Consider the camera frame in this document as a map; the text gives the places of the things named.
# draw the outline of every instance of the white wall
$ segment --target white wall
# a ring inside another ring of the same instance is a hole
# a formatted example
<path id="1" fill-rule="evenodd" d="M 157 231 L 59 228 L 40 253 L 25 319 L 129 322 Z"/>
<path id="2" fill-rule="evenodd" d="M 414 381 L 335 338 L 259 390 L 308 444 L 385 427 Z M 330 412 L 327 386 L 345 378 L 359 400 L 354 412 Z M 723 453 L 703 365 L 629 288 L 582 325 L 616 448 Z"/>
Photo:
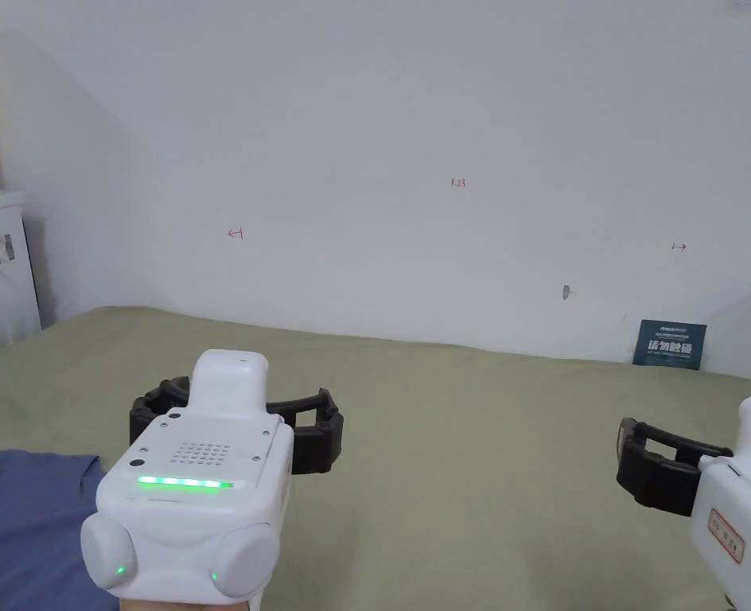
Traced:
<path id="1" fill-rule="evenodd" d="M 0 181 L 37 198 L 46 321 L 625 361 L 654 317 L 751 377 L 751 18 L 723 0 L 0 0 Z"/>

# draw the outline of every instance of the white plastic casing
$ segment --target white plastic casing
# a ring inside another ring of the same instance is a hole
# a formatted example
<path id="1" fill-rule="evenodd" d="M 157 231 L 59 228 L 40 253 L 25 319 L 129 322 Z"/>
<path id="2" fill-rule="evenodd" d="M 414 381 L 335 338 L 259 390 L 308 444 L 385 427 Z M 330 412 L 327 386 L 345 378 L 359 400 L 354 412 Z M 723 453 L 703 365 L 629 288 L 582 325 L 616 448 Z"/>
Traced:
<path id="1" fill-rule="evenodd" d="M 703 457 L 692 543 L 739 611 L 751 611 L 751 397 L 734 457 Z"/>
<path id="2" fill-rule="evenodd" d="M 126 599 L 259 605 L 294 452 L 294 431 L 266 411 L 267 371 L 261 354 L 208 350 L 188 406 L 155 418 L 102 479 L 81 530 L 97 585 Z M 231 487 L 180 485 L 206 481 Z"/>

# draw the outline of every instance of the sticker label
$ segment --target sticker label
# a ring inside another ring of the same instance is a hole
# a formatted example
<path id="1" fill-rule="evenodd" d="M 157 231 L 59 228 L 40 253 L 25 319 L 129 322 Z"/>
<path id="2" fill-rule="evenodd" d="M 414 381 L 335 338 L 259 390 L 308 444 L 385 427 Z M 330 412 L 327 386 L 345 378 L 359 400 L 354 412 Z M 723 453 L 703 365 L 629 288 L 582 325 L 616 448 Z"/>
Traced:
<path id="1" fill-rule="evenodd" d="M 14 245 L 10 241 L 10 234 L 0 235 L 0 267 L 16 259 Z"/>
<path id="2" fill-rule="evenodd" d="M 710 511 L 710 533 L 723 546 L 723 549 L 729 552 L 735 562 L 739 565 L 743 562 L 746 543 L 714 508 Z"/>

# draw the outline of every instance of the round white knob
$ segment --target round white knob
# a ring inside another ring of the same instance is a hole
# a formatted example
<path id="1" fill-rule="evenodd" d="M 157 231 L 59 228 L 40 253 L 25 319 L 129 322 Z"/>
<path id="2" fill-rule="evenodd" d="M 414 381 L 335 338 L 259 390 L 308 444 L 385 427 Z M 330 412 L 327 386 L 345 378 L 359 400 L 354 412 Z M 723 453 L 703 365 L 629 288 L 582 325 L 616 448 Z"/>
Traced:
<path id="1" fill-rule="evenodd" d="M 279 557 L 279 536 L 268 523 L 232 531 L 212 559 L 214 586 L 227 597 L 247 599 L 266 585 Z"/>
<path id="2" fill-rule="evenodd" d="M 100 513 L 81 524 L 81 554 L 93 582 L 104 590 L 129 581 L 138 566 L 130 533 Z"/>

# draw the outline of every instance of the led indicator strip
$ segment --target led indicator strip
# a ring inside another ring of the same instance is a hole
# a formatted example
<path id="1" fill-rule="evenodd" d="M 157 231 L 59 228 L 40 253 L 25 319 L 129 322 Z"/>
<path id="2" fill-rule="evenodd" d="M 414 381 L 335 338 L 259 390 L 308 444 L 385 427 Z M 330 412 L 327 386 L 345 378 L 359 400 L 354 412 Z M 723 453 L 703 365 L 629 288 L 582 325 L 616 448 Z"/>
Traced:
<path id="1" fill-rule="evenodd" d="M 182 485 L 190 488 L 234 488 L 230 481 L 216 480 L 191 480 L 182 477 L 152 477 L 151 475 L 139 475 L 138 481 L 142 484 L 166 484 Z"/>

